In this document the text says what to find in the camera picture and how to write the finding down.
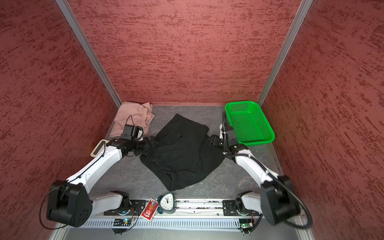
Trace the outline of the pink drawstring shorts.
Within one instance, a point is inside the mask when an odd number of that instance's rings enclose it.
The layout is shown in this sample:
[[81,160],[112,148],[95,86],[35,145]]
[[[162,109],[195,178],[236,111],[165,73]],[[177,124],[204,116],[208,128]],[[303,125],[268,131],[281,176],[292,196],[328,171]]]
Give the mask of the pink drawstring shorts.
[[154,117],[153,105],[150,103],[122,102],[114,118],[110,137],[119,137],[126,124],[143,128],[144,135],[147,135]]

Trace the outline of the black shorts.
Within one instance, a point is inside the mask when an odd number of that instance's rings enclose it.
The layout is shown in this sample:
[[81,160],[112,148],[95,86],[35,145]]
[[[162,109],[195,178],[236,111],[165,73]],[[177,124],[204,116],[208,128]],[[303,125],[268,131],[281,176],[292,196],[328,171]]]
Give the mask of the black shorts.
[[222,150],[210,145],[208,131],[207,126],[176,114],[140,161],[170,192],[199,183],[225,159]]

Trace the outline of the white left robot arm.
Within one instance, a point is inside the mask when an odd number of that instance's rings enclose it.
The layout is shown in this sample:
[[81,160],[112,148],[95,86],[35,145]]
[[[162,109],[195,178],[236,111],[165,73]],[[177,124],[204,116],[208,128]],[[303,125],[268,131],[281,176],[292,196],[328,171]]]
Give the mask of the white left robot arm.
[[156,144],[153,136],[140,140],[101,141],[103,151],[92,161],[65,181],[57,180],[51,185],[45,199],[48,202],[46,218],[66,226],[80,227],[90,217],[107,211],[127,214],[132,209],[128,193],[112,191],[96,198],[90,198],[89,193],[107,170],[128,153],[139,156]]

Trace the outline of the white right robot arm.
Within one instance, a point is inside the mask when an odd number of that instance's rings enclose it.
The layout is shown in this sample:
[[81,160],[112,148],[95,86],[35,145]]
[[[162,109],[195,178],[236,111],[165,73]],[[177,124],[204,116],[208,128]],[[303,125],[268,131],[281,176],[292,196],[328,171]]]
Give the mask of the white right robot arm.
[[230,146],[228,141],[213,135],[210,146],[223,150],[225,157],[242,167],[257,183],[258,193],[249,192],[240,197],[240,207],[263,214],[271,225],[277,225],[301,213],[291,179],[280,176],[261,163],[243,144]]

